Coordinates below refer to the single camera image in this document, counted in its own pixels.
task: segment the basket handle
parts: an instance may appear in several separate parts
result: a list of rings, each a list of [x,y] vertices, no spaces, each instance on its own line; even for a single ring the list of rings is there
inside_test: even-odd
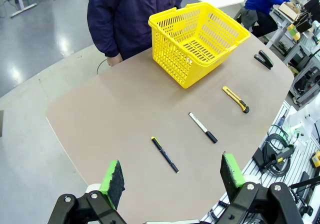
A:
[[[177,10],[176,7],[173,7],[171,9],[168,9],[168,10],[164,10],[164,11],[161,11],[161,12],[158,12],[156,14],[153,14],[151,16],[149,16],[149,20],[148,20],[148,25],[152,28],[155,28],[157,29],[158,31],[161,31],[161,29],[157,26],[156,22],[157,22],[157,18],[160,16],[160,17],[163,17],[164,15],[167,15],[169,13],[174,13],[175,11]]]
[[[193,8],[193,7],[201,6],[201,5],[203,5],[203,4],[208,5],[208,3],[206,3],[206,2],[196,2],[196,3],[187,4],[187,5],[185,6],[185,8]]]

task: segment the stapler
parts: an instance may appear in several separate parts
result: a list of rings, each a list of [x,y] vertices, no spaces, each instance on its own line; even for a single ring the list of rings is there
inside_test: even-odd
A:
[[[270,58],[262,50],[259,51],[259,54],[255,54],[254,58],[257,59],[260,63],[266,66],[269,70],[274,66]]]

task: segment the marker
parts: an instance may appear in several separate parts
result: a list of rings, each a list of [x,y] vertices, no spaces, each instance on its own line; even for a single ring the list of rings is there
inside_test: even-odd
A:
[[[207,135],[207,137],[213,142],[216,143],[218,140],[215,138],[214,135],[204,125],[193,115],[192,112],[189,112],[189,116],[195,121],[195,123],[202,129],[202,131]]]
[[[166,159],[166,161],[172,167],[172,169],[175,171],[175,173],[178,173],[179,172],[178,168],[175,166],[175,164],[172,162],[172,160],[170,160],[170,158],[168,157],[168,155],[166,154],[166,152],[164,151],[162,146],[159,144],[158,140],[154,136],[151,137],[151,140],[154,143],[154,145],[156,146],[156,148],[158,148],[158,150],[161,152],[162,156]]]

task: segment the shiny floor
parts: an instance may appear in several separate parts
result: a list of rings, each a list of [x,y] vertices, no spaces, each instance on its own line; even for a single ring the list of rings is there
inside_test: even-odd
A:
[[[0,97],[93,44],[87,25],[88,0],[31,0],[37,6],[13,18],[15,1],[3,1],[0,0],[0,17],[4,17],[0,18]]]
[[[95,46],[51,65],[0,98],[0,223],[45,224],[62,194],[82,196],[87,184],[46,118],[48,105],[96,75],[105,56]]]

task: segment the person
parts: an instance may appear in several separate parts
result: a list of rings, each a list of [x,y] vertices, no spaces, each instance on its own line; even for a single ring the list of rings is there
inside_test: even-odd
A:
[[[244,27],[252,32],[257,38],[278,29],[277,23],[270,16],[273,5],[281,5],[290,0],[247,0],[245,6],[240,10],[240,20]]]
[[[149,17],[182,0],[89,0],[87,22],[92,40],[114,66],[152,46]]]

